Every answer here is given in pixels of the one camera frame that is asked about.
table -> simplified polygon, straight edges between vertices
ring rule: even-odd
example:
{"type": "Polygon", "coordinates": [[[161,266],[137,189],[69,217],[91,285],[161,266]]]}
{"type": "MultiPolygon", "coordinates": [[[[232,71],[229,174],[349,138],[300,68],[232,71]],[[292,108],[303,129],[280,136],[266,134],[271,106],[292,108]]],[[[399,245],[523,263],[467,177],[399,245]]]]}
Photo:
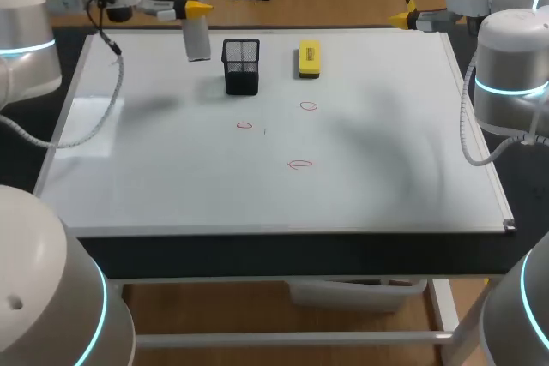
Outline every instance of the table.
{"type": "MultiPolygon", "coordinates": [[[[504,233],[512,219],[495,168],[462,156],[462,86],[445,34],[225,31],[199,63],[186,61],[179,33],[113,38],[126,75],[112,117],[80,147],[51,150],[35,191],[75,236],[504,233]],[[306,37],[322,44],[315,81],[294,74],[306,37]],[[260,40],[256,97],[225,94],[226,38],[260,40]]],[[[99,36],[88,40],[54,139],[97,123],[112,60],[99,36]]],[[[475,122],[468,138],[486,156],[475,122]]]]}
{"type": "MultiPolygon", "coordinates": [[[[25,129],[41,139],[51,139],[59,113],[75,73],[76,62],[89,34],[82,28],[58,28],[54,31],[63,71],[60,89],[41,98],[8,106],[4,114],[14,118],[25,129]]],[[[463,27],[450,33],[450,40],[463,73],[474,51],[474,41],[463,27]]],[[[485,135],[488,147],[499,139],[485,135]]],[[[9,156],[0,158],[0,182],[33,191],[45,153],[0,129],[0,142],[9,156]]],[[[423,274],[430,278],[460,275],[498,275],[506,273],[541,237],[549,224],[546,165],[547,151],[512,147],[496,162],[496,168],[516,220],[518,231],[492,234],[286,234],[272,236],[207,235],[187,237],[96,237],[81,241],[91,256],[114,279],[156,278],[191,281],[223,279],[277,279],[288,276],[332,279],[407,277],[423,274]]],[[[436,303],[444,303],[449,288],[433,280],[431,293],[436,303]]],[[[470,348],[475,319],[482,299],[472,308],[460,329],[453,333],[332,333],[331,336],[306,334],[258,336],[256,343],[265,345],[286,342],[296,344],[378,344],[402,340],[445,343],[449,361],[459,362],[470,348]]],[[[455,308],[439,310],[439,326],[444,331],[457,326],[455,308]]],[[[141,345],[156,345],[162,337],[146,337],[141,345]]],[[[172,337],[173,345],[196,345],[211,336],[172,337]]],[[[217,336],[219,345],[242,344],[242,336],[217,336]]]]}

white table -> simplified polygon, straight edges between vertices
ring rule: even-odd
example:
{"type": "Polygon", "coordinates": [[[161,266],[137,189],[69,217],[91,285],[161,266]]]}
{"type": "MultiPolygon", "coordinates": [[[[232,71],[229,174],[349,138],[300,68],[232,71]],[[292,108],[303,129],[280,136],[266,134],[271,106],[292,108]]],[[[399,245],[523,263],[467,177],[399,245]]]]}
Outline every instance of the white table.
{"type": "MultiPolygon", "coordinates": [[[[461,76],[445,35],[215,32],[200,63],[186,62],[179,33],[113,38],[126,74],[112,118],[90,142],[50,151],[38,183],[79,237],[503,232],[512,219],[494,168],[462,156],[461,76]],[[261,41],[256,97],[225,94],[230,37],[261,41]],[[295,77],[305,38],[322,45],[317,80],[295,77]]],[[[81,59],[61,141],[93,127],[117,74],[97,36],[81,59]]],[[[475,122],[468,141],[486,154],[475,122]]]]}

white robotic arm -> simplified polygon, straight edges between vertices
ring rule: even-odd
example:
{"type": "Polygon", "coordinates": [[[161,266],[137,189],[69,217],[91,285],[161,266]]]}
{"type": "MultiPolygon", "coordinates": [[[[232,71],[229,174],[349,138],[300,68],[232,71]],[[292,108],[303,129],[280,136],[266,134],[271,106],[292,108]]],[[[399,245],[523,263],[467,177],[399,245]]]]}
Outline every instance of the white robotic arm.
{"type": "Polygon", "coordinates": [[[127,21],[133,9],[145,9],[163,21],[181,20],[189,60],[210,57],[205,15],[212,7],[203,0],[0,0],[0,110],[59,87],[61,71],[48,15],[89,12],[93,1],[111,21],[127,21]]]}

yellow eraser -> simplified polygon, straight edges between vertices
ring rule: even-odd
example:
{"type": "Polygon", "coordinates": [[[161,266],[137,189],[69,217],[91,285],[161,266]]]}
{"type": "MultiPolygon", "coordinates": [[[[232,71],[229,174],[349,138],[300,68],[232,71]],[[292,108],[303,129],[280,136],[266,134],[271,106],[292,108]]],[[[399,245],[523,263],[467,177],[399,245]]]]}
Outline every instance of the yellow eraser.
{"type": "Polygon", "coordinates": [[[301,40],[299,42],[299,77],[316,79],[320,76],[320,42],[301,40]]]}

red circle drawing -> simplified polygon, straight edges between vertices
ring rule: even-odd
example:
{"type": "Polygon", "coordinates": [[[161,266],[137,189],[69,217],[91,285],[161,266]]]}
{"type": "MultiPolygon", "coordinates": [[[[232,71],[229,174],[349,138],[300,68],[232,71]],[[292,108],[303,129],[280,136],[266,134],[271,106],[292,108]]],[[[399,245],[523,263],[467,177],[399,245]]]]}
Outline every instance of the red circle drawing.
{"type": "Polygon", "coordinates": [[[299,105],[304,111],[315,111],[318,109],[318,105],[314,102],[301,102],[299,105]]]}
{"type": "Polygon", "coordinates": [[[295,171],[299,167],[307,167],[311,165],[312,165],[312,162],[310,162],[309,160],[292,160],[291,162],[288,162],[288,166],[290,166],[295,171]]]}

